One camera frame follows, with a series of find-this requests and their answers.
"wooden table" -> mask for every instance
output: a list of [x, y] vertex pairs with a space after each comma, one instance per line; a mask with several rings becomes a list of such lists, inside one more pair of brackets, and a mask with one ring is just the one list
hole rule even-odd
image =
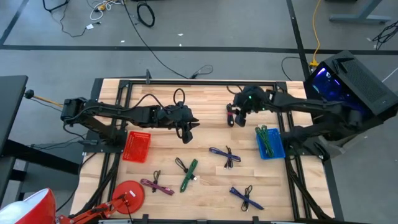
[[[118, 83], [118, 79], [104, 79], [98, 101], [114, 104]], [[305, 98], [302, 82], [286, 84], [291, 95]], [[278, 128], [277, 115], [269, 111], [250, 114], [244, 128], [236, 124], [230, 128], [226, 123], [226, 104], [232, 102], [233, 95], [228, 93], [225, 85], [133, 85], [130, 105], [135, 105], [147, 93], [154, 94], [163, 105], [172, 105], [176, 88], [185, 91], [185, 104], [192, 109], [194, 117], [200, 120], [200, 126], [193, 129], [193, 140], [188, 144], [183, 144], [177, 138], [175, 130], [142, 129], [131, 124], [127, 126], [128, 130], [151, 133], [152, 139], [144, 164], [121, 160], [116, 184], [126, 180], [139, 182], [142, 178], [153, 180], [153, 172], [160, 169], [162, 174], [159, 184], [175, 191], [173, 196], [169, 196], [161, 191], [152, 193], [149, 187], [144, 187], [144, 204], [132, 217], [141, 218], [143, 214], [149, 214], [150, 219], [252, 220], [253, 216], [258, 216], [260, 220], [293, 220], [285, 162], [283, 159], [262, 160], [254, 134], [254, 128], [262, 124], [268, 128]], [[238, 88], [232, 86], [231, 90], [238, 91]], [[150, 97], [141, 103], [141, 106], [149, 105], [156, 105]], [[307, 113], [294, 111], [292, 116], [295, 125], [312, 124], [311, 116]], [[111, 123], [108, 118], [98, 119], [105, 124]], [[225, 150], [225, 145], [232, 149], [233, 154], [242, 158], [242, 162], [234, 162], [231, 170], [224, 169], [225, 157], [208, 152], [211, 146]], [[79, 211], [97, 188], [103, 156], [95, 155], [82, 168], [71, 213]], [[175, 164], [176, 157], [181, 158], [186, 166], [193, 159], [198, 160], [194, 172], [198, 180], [190, 181], [184, 193], [180, 193], [179, 188], [185, 174]], [[301, 158], [308, 191], [323, 211], [333, 217], [321, 160], [315, 156]], [[243, 201], [229, 193], [232, 186], [244, 193], [248, 185], [253, 185], [250, 199], [261, 204], [264, 210], [250, 206], [248, 212], [242, 212]], [[106, 189], [103, 201], [106, 200], [107, 192]], [[304, 217], [302, 197], [297, 188], [296, 192], [300, 216]], [[113, 215], [113, 218], [127, 217], [120, 213]]]

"red plastic basket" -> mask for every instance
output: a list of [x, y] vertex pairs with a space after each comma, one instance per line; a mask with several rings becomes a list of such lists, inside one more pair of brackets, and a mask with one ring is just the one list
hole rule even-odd
[[123, 160], [144, 163], [147, 159], [150, 134], [130, 131], [124, 147]]

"blue basket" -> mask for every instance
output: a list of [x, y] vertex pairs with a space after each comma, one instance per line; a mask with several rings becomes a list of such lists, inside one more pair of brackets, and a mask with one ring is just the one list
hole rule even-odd
[[257, 137], [257, 143], [259, 145], [261, 159], [280, 159], [285, 157], [284, 147], [282, 145], [282, 140], [280, 140], [280, 134], [277, 128], [268, 129], [269, 144], [271, 145], [272, 150], [274, 151], [273, 157], [268, 156], [266, 151], [266, 146], [261, 141], [258, 134], [256, 135], [256, 137]]

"gray floor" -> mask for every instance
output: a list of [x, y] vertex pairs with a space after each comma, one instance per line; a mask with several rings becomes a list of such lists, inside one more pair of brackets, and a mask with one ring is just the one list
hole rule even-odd
[[[22, 0], [0, 1], [0, 33], [18, 10]], [[46, 0], [52, 7], [63, 0]], [[268, 47], [296, 49], [289, 12], [285, 1], [240, 0], [148, 1], [156, 14], [153, 29], [137, 25], [141, 36], [151, 46], [178, 47]], [[303, 45], [314, 49], [312, 13], [317, 1], [294, 0], [295, 13]], [[334, 24], [331, 13], [358, 12], [365, 1], [342, 4], [322, 1], [317, 16], [321, 49], [372, 50], [373, 38], [384, 26]], [[132, 15], [136, 3], [128, 1]], [[62, 11], [51, 15], [39, 0], [30, 0], [7, 38], [6, 45], [72, 45], [72, 46], [143, 46], [121, 6], [113, 6], [100, 20], [102, 24], [86, 31], [83, 37], [71, 38], [60, 31], [57, 22]], [[63, 20], [65, 30], [80, 33], [90, 24], [90, 11], [85, 1], [71, 0]], [[398, 2], [384, 0], [375, 14], [398, 19]], [[383, 45], [384, 50], [398, 50], [398, 37]], [[286, 80], [280, 62], [298, 54], [258, 52], [156, 52], [168, 66], [190, 75], [206, 64], [214, 66], [209, 79]], [[318, 61], [330, 55], [318, 55]], [[381, 80], [398, 66], [398, 55], [357, 55]], [[28, 75], [27, 88], [37, 95], [62, 102], [65, 98], [90, 96], [93, 80], [98, 77], [143, 75], [148, 68], [156, 78], [178, 78], [155, 60], [150, 52], [79, 51], [79, 50], [0, 50], [0, 75]], [[300, 61], [285, 61], [285, 70], [293, 80], [304, 80]], [[398, 73], [386, 82], [398, 90]], [[59, 112], [23, 100], [10, 138], [24, 144], [62, 142], [71, 136], [62, 130]], [[394, 118], [385, 125], [358, 136], [348, 152], [333, 160], [336, 182], [345, 220], [369, 223], [394, 223], [398, 195], [397, 139]], [[85, 130], [75, 127], [74, 131]], [[75, 182], [56, 191], [61, 204], [75, 188]], [[68, 213], [70, 204], [61, 212]]]

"yellow cable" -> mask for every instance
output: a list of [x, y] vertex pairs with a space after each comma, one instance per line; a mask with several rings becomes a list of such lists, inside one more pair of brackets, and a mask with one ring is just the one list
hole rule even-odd
[[317, 14], [318, 7], [319, 7], [320, 3], [321, 3], [321, 0], [318, 0], [318, 4], [315, 7], [315, 10], [312, 15], [312, 29], [313, 29], [313, 33], [315, 34], [315, 38], [317, 39], [317, 42], [318, 42], [318, 47], [315, 50], [315, 52], [313, 53], [312, 62], [310, 63], [310, 66], [314, 66], [314, 67], [319, 65], [319, 63], [315, 59], [315, 56], [317, 55], [317, 52], [318, 52], [319, 48], [321, 47], [321, 43], [319, 42], [319, 39], [318, 39], [317, 29], [315, 28], [315, 15]]
[[52, 103], [52, 104], [54, 104], [54, 105], [56, 105], [56, 106], [59, 106], [59, 107], [63, 108], [62, 104], [56, 103], [56, 102], [54, 102], [54, 101], [52, 101], [52, 100], [48, 100], [48, 99], [46, 99], [46, 98], [42, 98], [42, 97], [36, 96], [36, 95], [33, 96], [33, 98], [36, 98], [36, 99], [38, 99], [38, 100], [41, 100], [41, 101], [44, 101], [44, 102], [47, 102], [47, 103]]

